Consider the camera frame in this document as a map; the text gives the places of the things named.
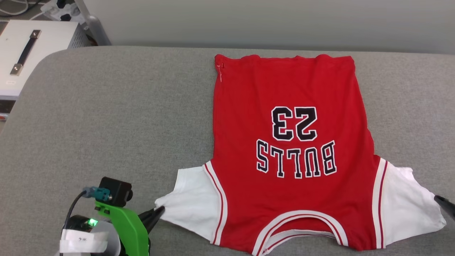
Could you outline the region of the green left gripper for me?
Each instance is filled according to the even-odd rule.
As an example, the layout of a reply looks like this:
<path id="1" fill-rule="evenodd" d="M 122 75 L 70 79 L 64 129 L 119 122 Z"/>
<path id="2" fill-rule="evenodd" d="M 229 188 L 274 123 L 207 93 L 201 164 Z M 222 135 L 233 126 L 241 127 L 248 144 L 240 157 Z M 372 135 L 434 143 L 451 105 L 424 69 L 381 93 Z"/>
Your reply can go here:
<path id="1" fill-rule="evenodd" d="M 107 217 L 115 228 L 120 241 L 120 256 L 149 256 L 151 230 L 165 212 L 164 206 L 155 207 L 141 214 L 95 201 L 98 213 Z"/>

